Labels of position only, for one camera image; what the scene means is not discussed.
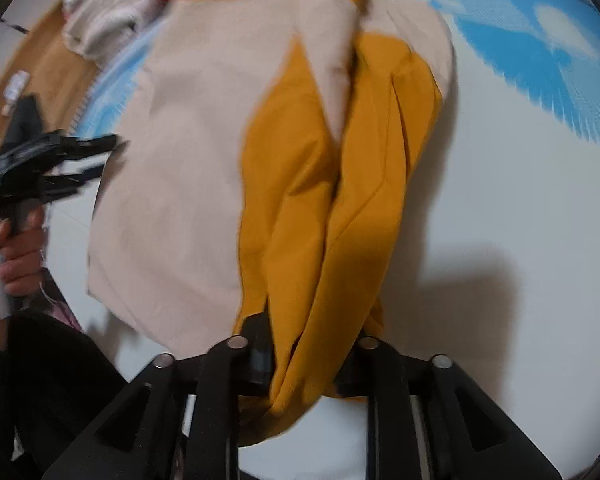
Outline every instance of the black pants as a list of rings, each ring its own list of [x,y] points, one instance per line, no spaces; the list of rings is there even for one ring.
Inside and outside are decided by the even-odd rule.
[[[39,312],[11,319],[7,356],[10,415],[41,474],[126,381],[89,337]],[[1,452],[10,456],[5,441]]]

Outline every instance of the metal pin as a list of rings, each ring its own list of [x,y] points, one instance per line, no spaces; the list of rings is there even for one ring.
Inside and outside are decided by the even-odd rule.
[[[227,340],[226,344],[229,348],[237,350],[247,346],[249,344],[249,340],[241,335],[234,335]]]
[[[440,354],[433,358],[433,365],[436,368],[442,368],[445,370],[446,368],[451,368],[454,365],[454,362],[446,355]]]
[[[378,339],[375,337],[363,337],[360,341],[358,341],[358,345],[360,348],[364,348],[365,350],[375,350],[378,348]]]
[[[152,364],[156,368],[168,368],[176,361],[171,354],[160,354],[154,358]]]

